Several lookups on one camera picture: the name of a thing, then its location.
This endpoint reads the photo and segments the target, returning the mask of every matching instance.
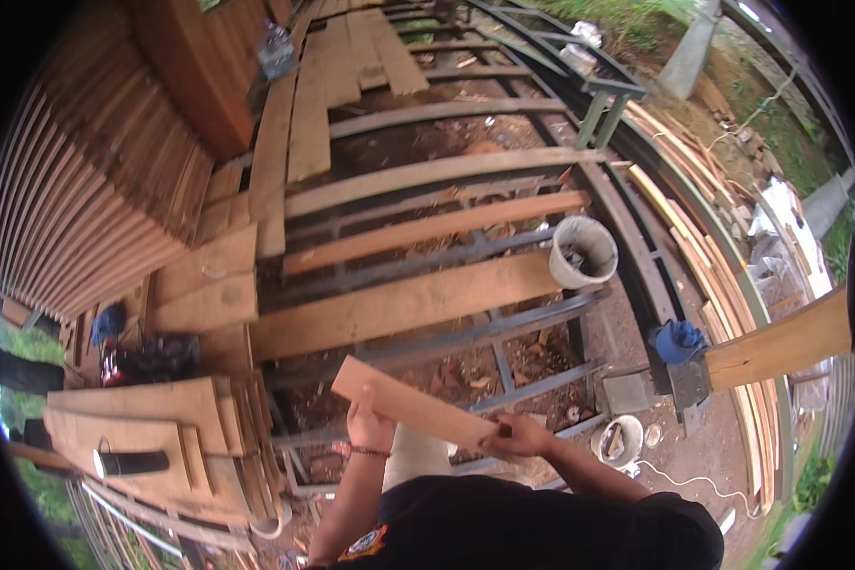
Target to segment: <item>plastic bucket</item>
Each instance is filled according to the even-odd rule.
[[[576,269],[563,256],[561,246],[576,244],[584,253],[583,270]],[[554,244],[548,258],[551,276],[565,289],[600,285],[617,270],[615,238],[604,225],[588,216],[568,216],[554,230]]]
[[[608,430],[615,427],[616,424],[620,424],[621,426],[624,451],[614,460],[609,461],[602,449],[607,443],[607,441],[604,441],[604,434],[608,433]],[[637,457],[640,456],[640,451],[643,450],[643,424],[634,416],[618,416],[593,431],[593,439],[590,440],[589,445],[592,447],[595,457],[600,462],[603,462],[608,467],[622,471],[630,467],[630,464],[636,461]]]

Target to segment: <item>bracelet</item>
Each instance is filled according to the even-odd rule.
[[[362,455],[371,455],[373,457],[382,457],[383,459],[389,459],[390,453],[387,451],[378,451],[372,450],[366,447],[362,447],[360,445],[353,445],[351,447],[352,453],[361,453]]]

